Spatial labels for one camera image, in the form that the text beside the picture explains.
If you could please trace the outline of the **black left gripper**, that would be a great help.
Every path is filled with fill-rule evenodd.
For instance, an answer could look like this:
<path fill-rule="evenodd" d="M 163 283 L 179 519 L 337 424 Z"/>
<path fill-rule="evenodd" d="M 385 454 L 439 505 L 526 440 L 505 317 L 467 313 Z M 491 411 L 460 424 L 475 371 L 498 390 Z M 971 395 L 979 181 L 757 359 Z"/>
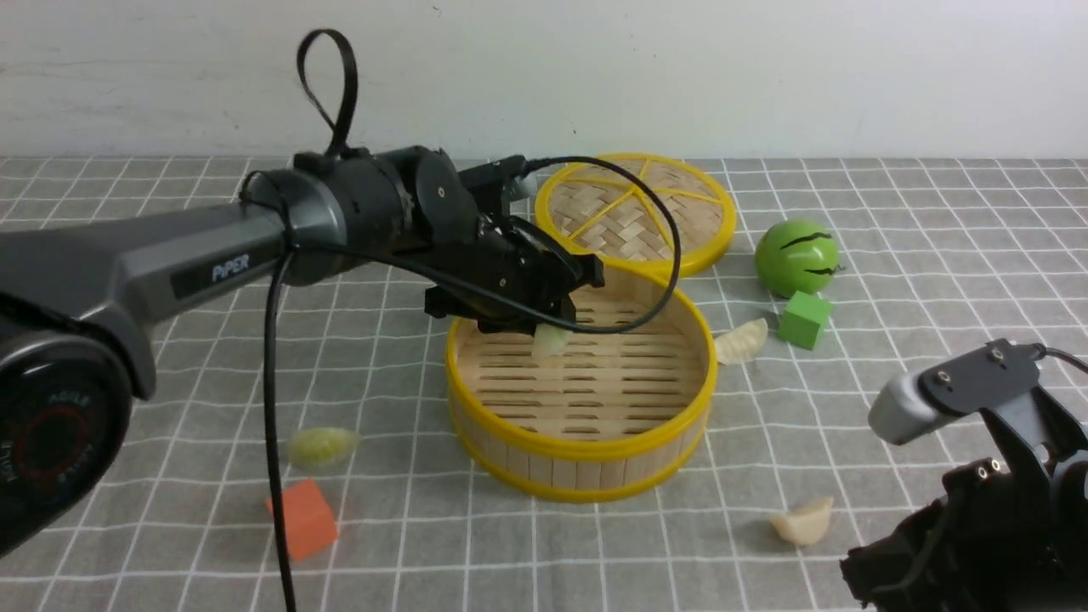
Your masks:
<path fill-rule="evenodd" d="M 574 255 L 510 205 L 524 198 L 524 156 L 467 167 L 460 184 L 479 210 L 475 237 L 469 244 L 436 246 L 425 252 L 424 266 L 470 284 L 448 283 L 426 289 L 423 310 L 435 319 L 456 317 L 475 322 L 484 334 L 533 334 L 539 314 L 576 323 L 574 299 L 582 287 L 605 286 L 598 256 Z"/>

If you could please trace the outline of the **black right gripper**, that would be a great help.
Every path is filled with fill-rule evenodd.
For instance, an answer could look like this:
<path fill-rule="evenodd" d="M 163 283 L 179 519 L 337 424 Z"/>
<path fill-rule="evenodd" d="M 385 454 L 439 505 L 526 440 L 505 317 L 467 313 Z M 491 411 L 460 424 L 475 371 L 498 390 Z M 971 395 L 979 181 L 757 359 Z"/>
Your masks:
<path fill-rule="evenodd" d="M 1001 461 L 945 473 L 944 495 L 840 562 L 878 611 L 1084 611 L 1085 430 L 1043 388 L 982 411 Z"/>

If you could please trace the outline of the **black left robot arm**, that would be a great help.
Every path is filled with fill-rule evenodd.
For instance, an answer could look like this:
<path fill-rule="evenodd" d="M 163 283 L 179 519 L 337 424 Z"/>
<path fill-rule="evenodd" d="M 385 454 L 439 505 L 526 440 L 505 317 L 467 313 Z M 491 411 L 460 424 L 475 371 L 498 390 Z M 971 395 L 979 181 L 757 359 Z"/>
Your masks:
<path fill-rule="evenodd" d="M 571 293 L 603 286 L 604 267 L 514 220 L 529 167 L 507 156 L 459 171 L 421 146 L 300 152 L 228 204 L 3 232 L 3 553 L 106 475 L 133 401 L 154 394 L 156 326 L 272 276 L 289 247 L 302 245 L 288 286 L 393 258 L 434 280 L 431 316 L 487 333 L 533 333 L 521 307 L 574 321 Z"/>

